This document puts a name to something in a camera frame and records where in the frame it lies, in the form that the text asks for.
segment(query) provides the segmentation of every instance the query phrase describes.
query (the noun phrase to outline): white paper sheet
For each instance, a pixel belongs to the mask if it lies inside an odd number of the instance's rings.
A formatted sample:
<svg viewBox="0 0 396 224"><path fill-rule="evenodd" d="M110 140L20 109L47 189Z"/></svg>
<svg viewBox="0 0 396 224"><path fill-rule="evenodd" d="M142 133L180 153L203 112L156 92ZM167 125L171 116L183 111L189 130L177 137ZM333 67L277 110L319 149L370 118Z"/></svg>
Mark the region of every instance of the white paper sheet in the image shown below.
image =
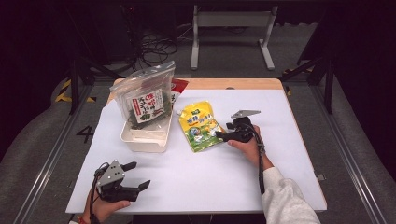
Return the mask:
<svg viewBox="0 0 396 224"><path fill-rule="evenodd" d="M231 115L240 109L260 110L250 117L261 127L268 157L283 176L294 179L306 201L317 211L327 209L304 141L282 90L185 90L175 111L207 100L214 117L226 128ZM121 183L137 187L151 180L135 203L119 213L249 213L261 212L258 170L237 149L221 143L193 153L174 114L164 153L133 152L120 139L124 120L115 101L101 114L92 145L82 165L66 213L81 213L94 171L103 163L136 161Z"/></svg>

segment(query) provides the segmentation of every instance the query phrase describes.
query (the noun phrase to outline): dark background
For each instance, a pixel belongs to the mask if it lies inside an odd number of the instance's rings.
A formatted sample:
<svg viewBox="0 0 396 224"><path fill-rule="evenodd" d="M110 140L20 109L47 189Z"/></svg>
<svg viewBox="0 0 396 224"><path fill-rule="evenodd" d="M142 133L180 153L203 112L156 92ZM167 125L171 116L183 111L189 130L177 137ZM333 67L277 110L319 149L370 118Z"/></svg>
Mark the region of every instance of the dark background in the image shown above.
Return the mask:
<svg viewBox="0 0 396 224"><path fill-rule="evenodd" d="M52 91L68 76L68 65L73 56L81 54L100 64L109 64L131 60L136 48L129 42L127 28L117 6L68 7L68 11L55 8L65 19L56 21L49 20L50 10L42 2L0 4L0 158L3 159L21 129L50 106ZM176 38L175 27L191 22L192 7L189 6L151 7L150 10L134 7L134 10L137 8L135 19L140 22L134 32L142 26L149 26L163 35ZM323 11L324 8L319 6L281 7L276 22L318 22ZM396 168L392 166L396 159L394 11L395 7L385 2L370 2L361 10L361 17L353 29L339 34L343 43L334 62L335 74L363 130L381 161L396 178ZM67 38L59 36L57 22L65 24L62 32L67 32ZM115 34L106 31L106 27L111 25L117 25ZM327 41L319 38L317 43L320 44L320 40Z"/></svg>

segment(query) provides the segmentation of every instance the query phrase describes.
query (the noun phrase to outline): gray floor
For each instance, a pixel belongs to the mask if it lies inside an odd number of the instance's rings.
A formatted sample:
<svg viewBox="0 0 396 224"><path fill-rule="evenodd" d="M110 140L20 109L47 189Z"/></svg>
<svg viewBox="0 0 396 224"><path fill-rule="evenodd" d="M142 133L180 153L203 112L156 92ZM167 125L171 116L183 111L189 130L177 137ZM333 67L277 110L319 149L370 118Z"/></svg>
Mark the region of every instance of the gray floor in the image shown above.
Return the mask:
<svg viewBox="0 0 396 224"><path fill-rule="evenodd" d="M315 27L315 24L274 27L269 50L275 71L266 69L258 47L261 31L250 28L239 35L221 29L202 32L196 71L190 70L190 40L180 42L177 53L168 60L176 62L176 77L280 77L282 71L296 66ZM70 121L67 102L53 103L15 139L0 164L0 223L12 223L26 198L32 197L29 192L42 175L43 166L48 164L49 155L53 155L54 146L61 148L54 156L56 163L44 169L48 178L43 181L45 187L37 193L30 212L22 215L26 215L26 223L67 222L70 215L64 211L92 140L84 143L85 136L76 133L87 126L94 131L112 83L98 80L101 81L92 89L87 89L97 101L83 104L62 143L59 134ZM54 89L52 102L62 85ZM318 100L323 85L309 87L301 81L290 81L287 85L291 88L290 106L313 166L317 174L326 176L319 182L328 203L328 210L318 213L321 222L396 223L395 182L375 155L337 80L333 87L332 116L323 111ZM127 223L130 219L114 216L107 223Z"/></svg>

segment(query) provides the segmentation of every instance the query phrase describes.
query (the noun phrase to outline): long sleeve shirt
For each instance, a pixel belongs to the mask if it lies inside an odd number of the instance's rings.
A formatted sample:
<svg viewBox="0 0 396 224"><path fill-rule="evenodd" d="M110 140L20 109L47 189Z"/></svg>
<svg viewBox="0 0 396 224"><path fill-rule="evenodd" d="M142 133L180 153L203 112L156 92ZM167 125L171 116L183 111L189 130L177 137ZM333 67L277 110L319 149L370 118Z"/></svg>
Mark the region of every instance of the long sleeve shirt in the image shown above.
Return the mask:
<svg viewBox="0 0 396 224"><path fill-rule="evenodd" d="M276 167L263 172L262 207L268 224L320 223L297 183L284 178Z"/></svg>

